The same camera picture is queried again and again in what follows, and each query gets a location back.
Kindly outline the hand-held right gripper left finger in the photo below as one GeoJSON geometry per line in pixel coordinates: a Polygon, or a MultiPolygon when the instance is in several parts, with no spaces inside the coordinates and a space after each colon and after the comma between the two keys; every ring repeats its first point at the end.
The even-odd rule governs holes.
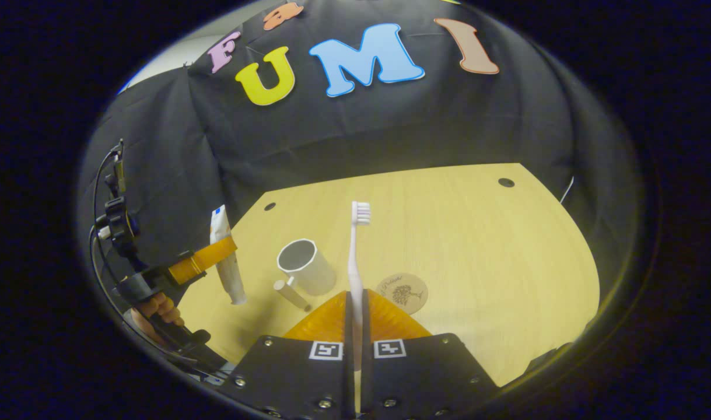
{"type": "Polygon", "coordinates": [[[223,384],[223,396],[269,417],[355,419],[352,295],[335,310],[339,341],[262,335],[223,384]]]}

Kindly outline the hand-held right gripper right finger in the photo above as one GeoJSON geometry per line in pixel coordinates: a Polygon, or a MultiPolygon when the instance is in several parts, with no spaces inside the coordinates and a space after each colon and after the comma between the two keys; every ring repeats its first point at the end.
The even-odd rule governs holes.
{"type": "Polygon", "coordinates": [[[414,320],[364,290],[360,408],[364,419],[459,419],[499,386],[454,333],[413,334],[414,320]]]}

